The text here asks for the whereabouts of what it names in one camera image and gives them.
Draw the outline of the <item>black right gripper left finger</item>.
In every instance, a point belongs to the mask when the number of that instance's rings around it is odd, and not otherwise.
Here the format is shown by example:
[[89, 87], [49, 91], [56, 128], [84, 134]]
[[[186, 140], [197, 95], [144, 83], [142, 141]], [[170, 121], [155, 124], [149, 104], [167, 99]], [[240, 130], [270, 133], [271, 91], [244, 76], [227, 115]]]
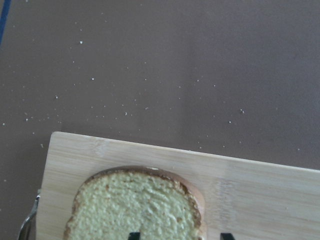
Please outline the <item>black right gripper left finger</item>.
[[140, 232], [130, 232], [127, 240], [140, 240], [141, 233]]

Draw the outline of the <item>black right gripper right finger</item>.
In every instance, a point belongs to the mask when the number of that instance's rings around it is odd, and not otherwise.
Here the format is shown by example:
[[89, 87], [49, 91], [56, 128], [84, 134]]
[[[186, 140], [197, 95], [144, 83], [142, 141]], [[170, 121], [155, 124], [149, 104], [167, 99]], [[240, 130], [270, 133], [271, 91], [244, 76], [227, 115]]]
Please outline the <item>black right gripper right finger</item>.
[[232, 233], [222, 232], [220, 234], [220, 240], [235, 240]]

